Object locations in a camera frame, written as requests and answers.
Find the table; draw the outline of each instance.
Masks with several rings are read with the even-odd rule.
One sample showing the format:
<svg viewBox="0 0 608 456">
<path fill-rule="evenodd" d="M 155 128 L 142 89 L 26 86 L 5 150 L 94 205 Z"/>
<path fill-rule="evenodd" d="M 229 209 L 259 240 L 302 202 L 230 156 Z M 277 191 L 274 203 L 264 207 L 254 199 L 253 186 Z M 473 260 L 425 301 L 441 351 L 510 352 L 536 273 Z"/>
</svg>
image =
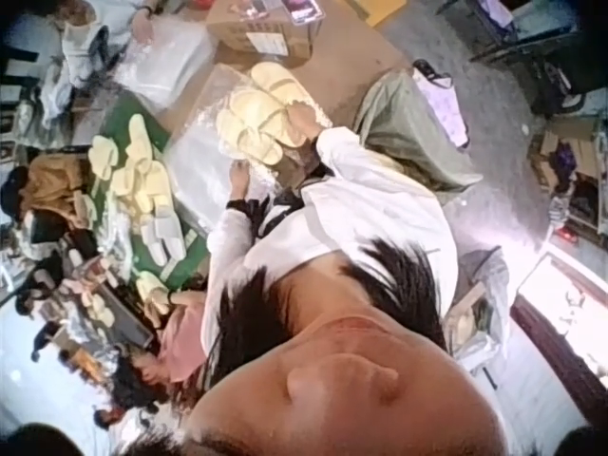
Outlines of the table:
<svg viewBox="0 0 608 456">
<path fill-rule="evenodd" d="M 352 9 L 335 0 L 318 0 L 318 3 L 326 17 L 314 41 L 313 57 L 304 65 L 301 61 L 284 64 L 291 67 L 295 77 L 335 124 L 351 126 L 370 86 L 389 69 L 411 66 L 409 59 L 361 21 Z M 200 11 L 189 9 L 182 12 L 182 17 L 204 20 Z M 247 71 L 259 60 L 258 54 L 236 52 L 222 45 L 216 56 L 216 62 L 239 71 Z M 197 73 L 174 105 L 156 116 L 170 134 L 181 128 L 188 118 L 208 72 L 209 69 L 204 68 Z"/>
<path fill-rule="evenodd" d="M 126 162 L 124 149 L 130 144 L 128 135 L 128 122 L 133 114 L 141 113 L 145 119 L 146 128 L 150 141 L 157 150 L 163 151 L 169 134 L 165 131 L 154 117 L 140 104 L 140 102 L 130 93 L 121 95 L 112 111 L 104 120 L 104 125 L 100 134 L 112 138 L 119 147 L 118 166 L 121 167 Z M 105 193 L 110 181 L 95 180 L 95 184 L 90 191 L 95 208 L 98 213 L 98 222 L 101 222 L 105 207 Z M 181 216 L 183 211 L 176 207 L 176 211 Z M 143 244 L 140 236 L 132 236 L 134 268 L 137 271 L 149 271 L 159 277 L 165 285 L 172 290 L 181 286 L 198 268 L 199 264 L 208 256 L 207 246 L 204 236 L 194 232 L 191 227 L 196 227 L 196 223 L 188 223 L 189 220 L 181 220 L 181 229 L 184 234 L 184 241 L 187 248 L 186 259 L 177 264 L 169 262 L 166 267 L 158 266 L 150 256 L 147 247 Z"/>
</svg>

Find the concrete floor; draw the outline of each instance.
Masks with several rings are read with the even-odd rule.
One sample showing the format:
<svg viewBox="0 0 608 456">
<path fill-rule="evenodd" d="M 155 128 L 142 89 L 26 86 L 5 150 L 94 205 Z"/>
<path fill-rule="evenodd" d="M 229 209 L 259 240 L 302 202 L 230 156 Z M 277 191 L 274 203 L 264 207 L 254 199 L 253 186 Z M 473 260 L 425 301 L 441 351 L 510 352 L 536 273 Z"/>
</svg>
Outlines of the concrete floor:
<svg viewBox="0 0 608 456">
<path fill-rule="evenodd" d="M 524 124 L 534 132 L 542 122 L 530 112 L 513 73 L 468 61 L 483 30 L 460 4 L 436 16 L 444 1 L 409 0 L 380 31 L 412 62 L 426 59 L 439 73 L 452 75 L 469 128 L 466 153 L 484 181 L 451 202 L 446 215 L 461 254 L 502 245 L 511 285 L 518 286 L 534 265 L 548 228 L 548 198 L 525 158 L 530 136 L 523 133 Z"/>
</svg>

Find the plastic bag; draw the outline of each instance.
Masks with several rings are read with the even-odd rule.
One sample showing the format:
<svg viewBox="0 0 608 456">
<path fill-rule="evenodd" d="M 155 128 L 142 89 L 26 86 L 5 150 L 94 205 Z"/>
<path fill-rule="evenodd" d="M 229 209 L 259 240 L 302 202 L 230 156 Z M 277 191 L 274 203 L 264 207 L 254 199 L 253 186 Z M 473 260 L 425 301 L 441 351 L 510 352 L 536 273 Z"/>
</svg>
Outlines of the plastic bag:
<svg viewBox="0 0 608 456">
<path fill-rule="evenodd" d="M 510 277 L 500 247 L 491 252 L 470 252 L 461 258 L 460 264 L 472 282 L 484 284 L 485 301 L 491 310 L 489 327 L 478 329 L 452 354 L 461 366 L 473 371 L 505 350 L 510 334 L 512 301 L 507 293 Z"/>
<path fill-rule="evenodd" d="M 230 67 L 216 65 L 184 128 L 174 134 L 162 155 L 175 198 L 206 232 L 214 228 L 228 201 L 232 161 L 245 158 L 220 137 L 216 120 L 230 94 L 246 88 L 256 86 Z M 273 171 L 252 162 L 248 198 L 263 199 L 275 190 Z"/>
<path fill-rule="evenodd" d="M 177 100 L 199 68 L 213 61 L 217 41 L 202 23 L 172 16 L 154 16 L 152 27 L 152 44 L 132 40 L 114 80 L 161 110 Z"/>
</svg>

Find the green table mat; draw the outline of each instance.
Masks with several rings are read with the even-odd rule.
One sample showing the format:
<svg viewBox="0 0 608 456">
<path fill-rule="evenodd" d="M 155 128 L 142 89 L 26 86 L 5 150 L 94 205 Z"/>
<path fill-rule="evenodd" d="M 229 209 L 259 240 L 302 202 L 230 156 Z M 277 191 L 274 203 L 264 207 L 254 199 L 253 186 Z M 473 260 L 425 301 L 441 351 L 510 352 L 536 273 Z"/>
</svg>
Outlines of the green table mat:
<svg viewBox="0 0 608 456">
<path fill-rule="evenodd" d="M 114 108 L 104 119 L 100 135 L 111 138 L 118 145 L 119 158 L 115 169 L 124 166 L 126 162 L 125 148 L 131 143 L 128 132 L 128 125 L 131 116 L 142 114 L 145 126 L 154 146 L 162 152 L 169 141 L 169 134 L 159 125 L 156 119 L 142 106 L 142 104 L 129 92 L 121 95 Z M 91 191 L 91 197 L 95 203 L 97 213 L 100 215 L 105 208 L 105 194 L 110 181 L 103 181 L 96 178 Z M 148 249 L 143 245 L 140 236 L 132 236 L 133 245 L 133 266 L 137 271 L 149 271 L 159 277 L 169 289 L 178 289 L 181 284 L 189 278 L 199 267 L 200 263 L 209 255 L 207 251 L 206 239 L 199 236 L 187 223 L 180 221 L 181 231 L 186 242 L 186 258 L 174 264 L 169 262 L 167 266 L 158 266 L 150 256 Z"/>
</svg>

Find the brown jacket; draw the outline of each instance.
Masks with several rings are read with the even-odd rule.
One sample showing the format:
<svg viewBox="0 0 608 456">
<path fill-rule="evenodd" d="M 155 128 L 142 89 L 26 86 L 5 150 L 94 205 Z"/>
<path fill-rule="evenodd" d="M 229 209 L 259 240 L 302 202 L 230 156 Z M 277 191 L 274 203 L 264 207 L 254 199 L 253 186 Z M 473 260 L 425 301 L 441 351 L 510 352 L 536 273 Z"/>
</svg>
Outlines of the brown jacket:
<svg viewBox="0 0 608 456">
<path fill-rule="evenodd" d="M 22 216 L 29 209 L 46 209 L 67 220 L 75 215 L 73 194 L 83 186 L 80 160 L 73 155 L 36 157 L 28 170 L 28 184 L 22 191 Z"/>
</svg>

